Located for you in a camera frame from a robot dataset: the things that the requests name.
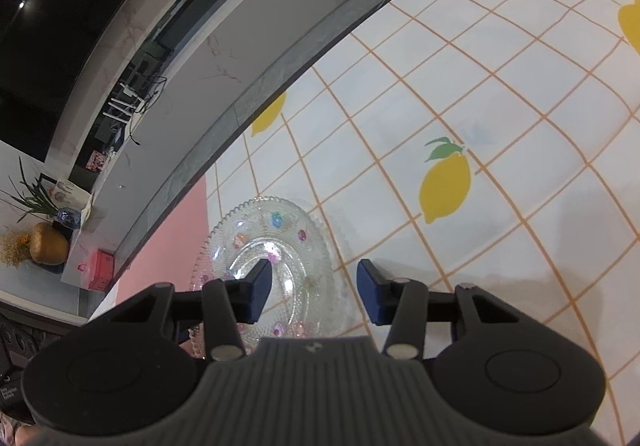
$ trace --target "green plant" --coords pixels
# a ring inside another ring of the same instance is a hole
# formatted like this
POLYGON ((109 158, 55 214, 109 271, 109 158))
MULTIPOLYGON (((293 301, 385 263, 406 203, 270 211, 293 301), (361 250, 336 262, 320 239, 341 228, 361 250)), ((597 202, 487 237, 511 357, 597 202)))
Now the green plant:
POLYGON ((20 174, 22 175, 20 184, 22 184, 29 190, 29 193, 31 193, 30 196, 26 197, 22 193, 20 193, 20 191, 18 191, 18 188, 15 187, 14 181, 12 181, 11 177, 9 177, 9 180, 11 181, 11 185, 14 187, 14 190, 18 194, 18 196, 14 197, 11 193, 0 190, 2 191, 2 193, 9 195, 21 206, 24 206, 28 209, 28 211, 20 217, 18 222, 20 222, 27 215, 33 215, 35 213, 47 215, 48 217, 54 217, 59 209, 53 202, 51 202, 49 193, 47 193, 47 190, 39 181, 35 181, 32 185, 27 184, 27 179, 24 177, 22 159, 18 157, 18 161, 20 162, 20 174))

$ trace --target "gold vase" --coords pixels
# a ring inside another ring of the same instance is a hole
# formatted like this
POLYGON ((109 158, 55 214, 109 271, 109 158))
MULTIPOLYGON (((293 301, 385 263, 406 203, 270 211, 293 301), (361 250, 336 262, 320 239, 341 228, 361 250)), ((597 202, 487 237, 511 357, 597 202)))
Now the gold vase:
POLYGON ((60 265, 69 253, 69 242, 50 223, 41 222, 31 232, 31 258, 43 265, 60 265))

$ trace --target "red box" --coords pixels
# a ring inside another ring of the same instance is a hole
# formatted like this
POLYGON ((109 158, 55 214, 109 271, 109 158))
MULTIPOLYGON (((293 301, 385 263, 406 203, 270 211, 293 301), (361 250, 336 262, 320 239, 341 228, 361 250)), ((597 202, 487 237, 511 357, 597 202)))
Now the red box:
POLYGON ((89 263, 81 263, 78 270, 82 272, 80 286, 92 291, 105 291, 113 279, 113 256, 104 251, 94 251, 89 263))

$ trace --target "round black pad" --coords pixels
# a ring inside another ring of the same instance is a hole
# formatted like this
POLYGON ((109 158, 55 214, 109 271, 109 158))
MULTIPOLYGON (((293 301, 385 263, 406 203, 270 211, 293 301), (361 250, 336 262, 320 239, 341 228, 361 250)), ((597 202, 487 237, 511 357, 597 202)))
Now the round black pad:
POLYGON ((498 387, 521 394, 548 390, 560 379, 556 362, 532 350, 507 350, 486 362, 486 374, 498 387))
POLYGON ((486 325, 445 349, 431 374, 453 408, 516 435, 553 434, 590 422, 605 391, 598 363, 542 325, 486 325))
POLYGON ((109 323, 67 336, 37 354, 22 390, 38 424, 76 435, 149 426, 191 395, 194 361, 144 325, 109 323))

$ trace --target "floral glass plate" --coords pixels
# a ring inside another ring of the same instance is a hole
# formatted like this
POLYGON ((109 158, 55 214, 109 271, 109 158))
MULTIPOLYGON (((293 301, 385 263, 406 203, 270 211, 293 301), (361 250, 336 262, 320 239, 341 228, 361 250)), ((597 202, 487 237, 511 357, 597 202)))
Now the floral glass plate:
MULTIPOLYGON (((212 279, 246 276, 261 258, 273 267, 271 293, 255 325, 238 325, 247 353, 263 336, 328 336, 337 323, 335 285, 324 239, 297 205, 259 197, 231 211, 211 232, 191 276, 191 290, 212 279)), ((191 330, 204 357, 202 325, 191 330)))

